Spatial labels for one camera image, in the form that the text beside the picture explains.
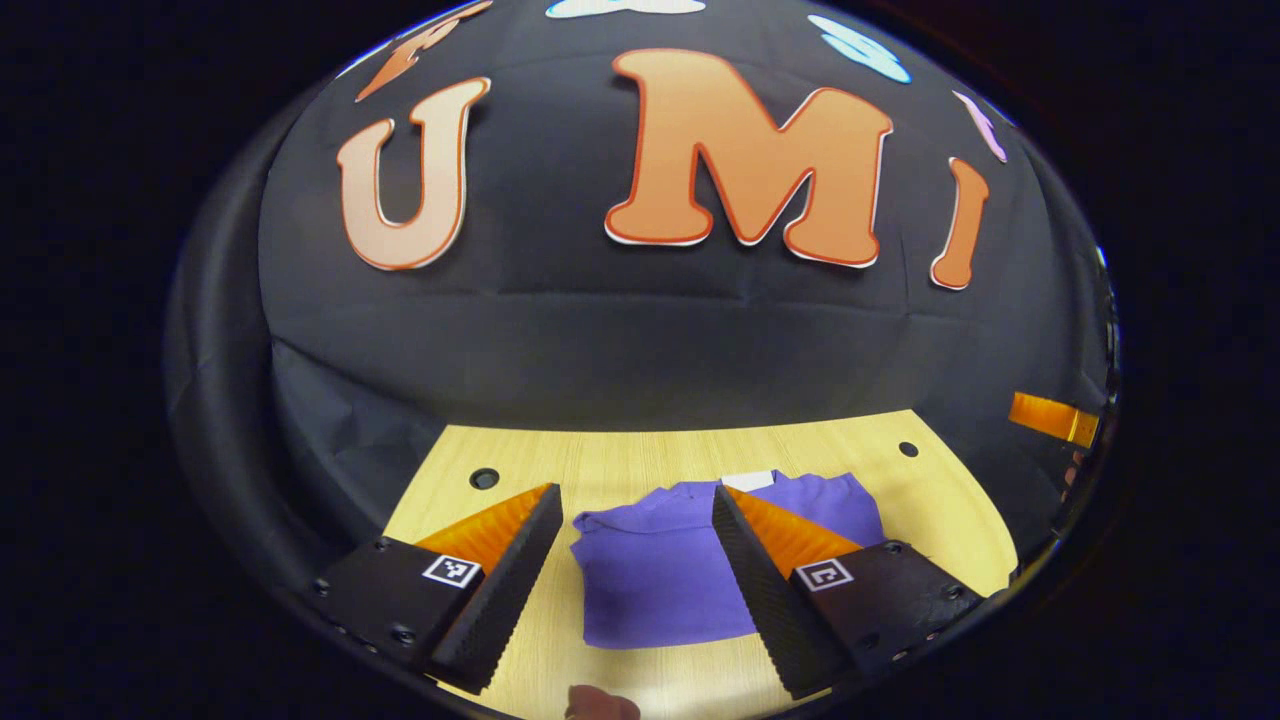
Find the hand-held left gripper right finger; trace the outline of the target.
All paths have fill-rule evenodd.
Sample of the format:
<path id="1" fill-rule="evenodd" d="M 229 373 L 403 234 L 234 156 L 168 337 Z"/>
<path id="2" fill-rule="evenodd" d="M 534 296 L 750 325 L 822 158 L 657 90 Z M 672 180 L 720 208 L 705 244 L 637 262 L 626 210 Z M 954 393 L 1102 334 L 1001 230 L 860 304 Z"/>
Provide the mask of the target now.
<path id="1" fill-rule="evenodd" d="M 712 523 L 795 700 L 863 689 L 916 664 L 986 602 L 906 542 L 858 544 L 740 489 L 717 488 Z"/>

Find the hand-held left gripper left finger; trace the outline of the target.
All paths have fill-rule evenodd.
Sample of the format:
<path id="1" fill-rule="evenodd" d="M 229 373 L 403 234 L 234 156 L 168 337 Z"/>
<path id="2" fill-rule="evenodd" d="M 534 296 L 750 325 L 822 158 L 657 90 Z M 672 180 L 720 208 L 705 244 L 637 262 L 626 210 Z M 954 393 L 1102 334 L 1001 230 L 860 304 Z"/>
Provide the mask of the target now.
<path id="1" fill-rule="evenodd" d="M 383 536 L 321 571 L 310 607 L 397 667 L 488 688 L 563 523 L 545 483 L 415 543 Z"/>

